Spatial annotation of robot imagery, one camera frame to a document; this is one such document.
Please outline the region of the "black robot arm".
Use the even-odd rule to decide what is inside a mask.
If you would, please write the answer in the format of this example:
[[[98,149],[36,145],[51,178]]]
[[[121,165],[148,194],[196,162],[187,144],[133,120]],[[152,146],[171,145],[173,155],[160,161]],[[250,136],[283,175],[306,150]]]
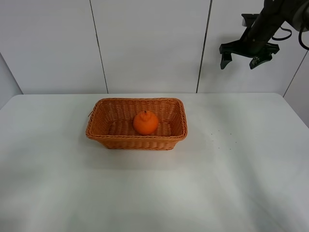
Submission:
[[[243,26],[246,30],[241,38],[229,43],[223,43],[219,47],[222,55],[220,68],[223,70],[232,61],[232,54],[251,58],[250,69],[269,62],[272,55],[279,52],[277,44],[269,40],[283,41],[289,39],[288,35],[282,38],[274,37],[278,29],[291,33],[290,29],[284,29],[282,24],[287,22],[298,31],[298,42],[302,48],[309,47],[302,41],[302,34],[309,30],[309,2],[307,0],[266,0],[259,14],[242,14]]]

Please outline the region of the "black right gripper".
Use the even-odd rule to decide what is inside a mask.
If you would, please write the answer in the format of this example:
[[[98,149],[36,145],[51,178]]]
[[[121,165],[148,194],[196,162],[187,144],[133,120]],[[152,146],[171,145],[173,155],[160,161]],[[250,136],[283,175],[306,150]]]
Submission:
[[[243,24],[246,27],[239,40],[223,43],[219,47],[222,54],[220,68],[223,70],[231,61],[231,54],[253,58],[249,64],[250,69],[271,61],[271,56],[259,56],[264,54],[276,54],[280,49],[277,44],[269,43],[284,19],[278,15],[242,14]]]

